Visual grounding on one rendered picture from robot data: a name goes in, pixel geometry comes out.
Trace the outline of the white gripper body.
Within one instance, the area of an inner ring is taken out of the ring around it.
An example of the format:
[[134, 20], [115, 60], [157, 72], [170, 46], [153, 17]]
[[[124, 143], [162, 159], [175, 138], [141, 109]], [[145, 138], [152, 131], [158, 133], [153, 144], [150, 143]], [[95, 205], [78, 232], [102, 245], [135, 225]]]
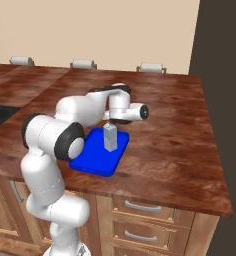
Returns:
[[112, 119], [109, 117], [109, 111], [105, 111], [103, 119], [102, 120], [108, 120], [109, 122], [113, 124], [121, 124], [121, 125], [128, 125], [132, 123], [130, 120], [124, 120], [124, 119]]

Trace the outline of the grey milk carton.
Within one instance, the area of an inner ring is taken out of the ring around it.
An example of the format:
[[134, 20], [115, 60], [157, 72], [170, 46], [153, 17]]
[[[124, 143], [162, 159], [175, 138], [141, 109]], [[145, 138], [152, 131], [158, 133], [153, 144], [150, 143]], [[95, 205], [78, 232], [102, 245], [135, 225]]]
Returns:
[[109, 152], [117, 149], [117, 128], [114, 124], [107, 122], [103, 126], [104, 147]]

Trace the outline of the blue tray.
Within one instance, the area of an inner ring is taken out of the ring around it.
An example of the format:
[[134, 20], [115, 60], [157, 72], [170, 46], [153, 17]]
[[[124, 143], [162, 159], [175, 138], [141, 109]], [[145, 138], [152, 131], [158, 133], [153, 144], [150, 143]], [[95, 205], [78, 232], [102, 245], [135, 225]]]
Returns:
[[104, 148], [104, 132], [102, 128], [93, 128], [85, 139], [82, 153], [69, 162], [72, 170], [110, 177], [114, 174], [123, 153], [126, 150], [130, 135], [117, 132], [117, 149], [109, 152]]

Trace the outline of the wooden drawer front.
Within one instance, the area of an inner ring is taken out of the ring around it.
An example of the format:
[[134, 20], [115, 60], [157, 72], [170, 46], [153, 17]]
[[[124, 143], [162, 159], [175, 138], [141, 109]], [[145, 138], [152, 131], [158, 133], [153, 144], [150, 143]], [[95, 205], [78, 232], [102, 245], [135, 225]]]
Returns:
[[[115, 230], [115, 234], [120, 239], [131, 241], [131, 242], [143, 243], [146, 245], [158, 246], [158, 247], [166, 246], [168, 244], [169, 235], [170, 235], [169, 231], [164, 231], [154, 226], [148, 226], [146, 224], [138, 224], [138, 223], [118, 222], [118, 221], [114, 222], [114, 230]], [[144, 237], [157, 236], [157, 241], [146, 242], [146, 241], [129, 238], [124, 235], [125, 230], [128, 230], [132, 234], [144, 236]]]
[[144, 217], [151, 217], [151, 218], [160, 219], [160, 220], [164, 220], [164, 221], [172, 221], [173, 220], [173, 214], [174, 214], [173, 208], [167, 208], [167, 207], [161, 206], [162, 207], [161, 212], [141, 211], [141, 210], [136, 210], [136, 209], [126, 207], [124, 205], [125, 200], [128, 200], [129, 202], [131, 202], [133, 204], [142, 205], [142, 206], [148, 206], [148, 207], [160, 206], [160, 205], [136, 202], [135, 200], [132, 200], [132, 199], [114, 199], [113, 200], [114, 208], [117, 209], [119, 212], [140, 215], [140, 216], [144, 216]]
[[116, 256], [169, 256], [167, 253], [115, 247]]

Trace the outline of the dark brown tall cabinet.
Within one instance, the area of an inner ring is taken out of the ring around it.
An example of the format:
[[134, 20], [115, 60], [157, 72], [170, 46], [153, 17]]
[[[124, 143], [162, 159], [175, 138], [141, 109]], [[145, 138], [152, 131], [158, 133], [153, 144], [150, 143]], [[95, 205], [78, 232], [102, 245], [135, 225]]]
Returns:
[[236, 256], [236, 0], [200, 0], [190, 72], [200, 76], [234, 216], [208, 256]]

